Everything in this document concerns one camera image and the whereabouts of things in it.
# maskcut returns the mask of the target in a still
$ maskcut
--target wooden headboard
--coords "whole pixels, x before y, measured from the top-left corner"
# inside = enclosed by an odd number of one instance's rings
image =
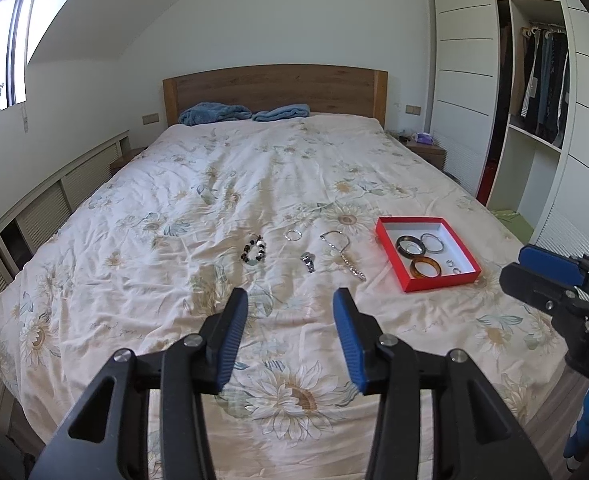
[[[168,126],[203,101],[244,105],[253,112],[305,103],[313,112],[373,117],[385,126],[388,73],[332,65],[256,65],[163,80]]]

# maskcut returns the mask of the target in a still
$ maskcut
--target bolt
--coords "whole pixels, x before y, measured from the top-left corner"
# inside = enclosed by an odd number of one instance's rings
[[[398,342],[399,340],[397,337],[392,334],[381,334],[379,338],[379,343],[381,343],[382,346],[395,346]]]
[[[190,346],[191,348],[200,346],[201,343],[203,343],[203,342],[204,342],[204,338],[202,338],[198,334],[188,334],[183,339],[183,344],[186,346]]]
[[[468,354],[465,350],[455,348],[454,350],[450,351],[450,359],[452,359],[452,361],[455,363],[465,363],[468,360]]]
[[[121,348],[120,350],[114,352],[113,358],[117,363],[127,363],[131,356],[132,351],[128,350],[127,348]]]

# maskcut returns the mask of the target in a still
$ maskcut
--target bed sheet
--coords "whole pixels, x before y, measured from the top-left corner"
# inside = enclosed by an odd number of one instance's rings
[[[402,292],[373,228],[379,216],[422,215],[447,219],[481,264],[477,282]],[[287,241],[290,229],[302,240]],[[319,238],[334,229],[349,235],[365,283]],[[239,259],[250,233],[267,244],[254,266]],[[0,375],[47,442],[112,352],[167,348],[243,286],[250,314],[232,379],[204,401],[218,477],[360,479],[378,397],[357,394],[349,380],[333,292],[349,287],[363,312],[416,349],[466,349],[525,424],[553,388],[565,344],[548,317],[501,292],[501,266],[520,247],[376,120],[172,126],[85,201],[0,295]],[[316,256],[312,274],[299,259],[304,251]],[[154,479],[162,478],[158,400],[148,452]],[[428,410],[421,420],[428,477]]]

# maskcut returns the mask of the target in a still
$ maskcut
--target blue towel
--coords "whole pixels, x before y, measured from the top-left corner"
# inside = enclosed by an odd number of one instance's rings
[[[197,124],[220,123],[249,119],[252,112],[241,105],[223,105],[221,103],[199,103],[181,112],[178,117],[180,124],[196,126]]]
[[[267,123],[268,121],[279,121],[281,119],[307,116],[309,116],[308,105],[287,105],[275,108],[271,112],[257,112],[252,116],[252,120]]]

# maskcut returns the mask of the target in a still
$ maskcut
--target black and white beaded bracelet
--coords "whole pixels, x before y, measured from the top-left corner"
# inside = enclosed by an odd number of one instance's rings
[[[256,246],[258,249],[257,257],[254,259],[249,259],[248,254],[250,251]],[[266,242],[263,240],[261,235],[257,235],[257,239],[250,238],[250,243],[247,244],[243,248],[243,252],[241,253],[241,260],[250,265],[257,265],[261,260],[266,257]]]

